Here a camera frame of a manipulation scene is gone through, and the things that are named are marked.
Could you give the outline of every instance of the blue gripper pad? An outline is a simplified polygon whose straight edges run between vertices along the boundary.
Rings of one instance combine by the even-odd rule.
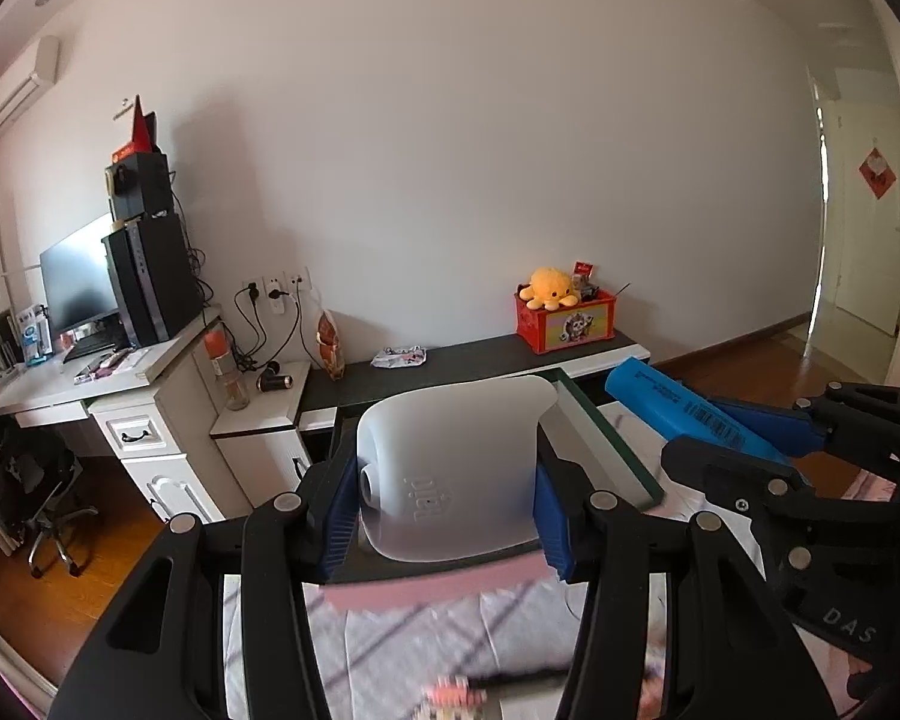
[[[821,452],[826,445],[826,434],[805,413],[723,398],[711,398],[710,402],[788,457]]]
[[[574,569],[567,518],[560,507],[550,477],[540,465],[536,467],[536,484],[533,489],[533,522],[547,565],[557,570],[560,579],[566,580]]]
[[[353,528],[360,511],[360,496],[357,491],[357,457],[354,455],[346,464],[346,471],[334,494],[326,522],[323,525],[323,559],[320,570],[324,579],[329,579],[334,569],[343,562],[346,550],[353,538]]]

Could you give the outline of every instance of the barcode label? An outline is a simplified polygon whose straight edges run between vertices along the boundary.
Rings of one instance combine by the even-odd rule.
[[[731,449],[740,449],[744,445],[744,437],[740,431],[727,420],[720,419],[712,410],[698,403],[688,403],[683,407],[683,412],[696,419],[703,427],[706,427],[716,439],[721,440]]]

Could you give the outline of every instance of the open doorway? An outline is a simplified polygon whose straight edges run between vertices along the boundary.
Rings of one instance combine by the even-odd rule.
[[[900,91],[888,71],[838,70],[818,87],[824,225],[808,353],[882,384],[900,323]]]

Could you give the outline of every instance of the computer monitor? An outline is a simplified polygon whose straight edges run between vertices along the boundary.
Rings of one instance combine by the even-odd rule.
[[[111,221],[109,214],[103,215],[40,255],[55,335],[118,312],[101,242],[110,234]]]

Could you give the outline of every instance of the red door decoration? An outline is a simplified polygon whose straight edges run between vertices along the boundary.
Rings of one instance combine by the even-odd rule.
[[[879,148],[874,148],[866,156],[864,164],[860,166],[860,175],[863,175],[878,200],[896,183],[896,173],[890,169],[887,159],[880,153]]]

